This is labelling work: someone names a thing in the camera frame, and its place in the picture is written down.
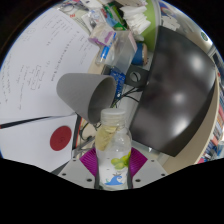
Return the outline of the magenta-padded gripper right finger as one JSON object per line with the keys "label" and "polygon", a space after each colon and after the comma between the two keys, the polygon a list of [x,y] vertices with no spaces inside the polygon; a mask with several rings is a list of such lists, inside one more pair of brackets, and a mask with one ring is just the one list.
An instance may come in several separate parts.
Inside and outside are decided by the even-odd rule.
{"label": "magenta-padded gripper right finger", "polygon": [[137,149],[131,149],[129,159],[128,187],[140,188],[167,175],[157,160],[145,157]]}

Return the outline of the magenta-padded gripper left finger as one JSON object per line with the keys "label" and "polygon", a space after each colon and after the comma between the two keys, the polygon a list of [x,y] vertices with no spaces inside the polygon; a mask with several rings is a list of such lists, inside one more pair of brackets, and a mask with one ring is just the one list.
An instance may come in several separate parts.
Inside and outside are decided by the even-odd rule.
{"label": "magenta-padded gripper left finger", "polygon": [[80,159],[72,158],[58,176],[84,188],[96,188],[98,163],[95,149],[89,150]]}

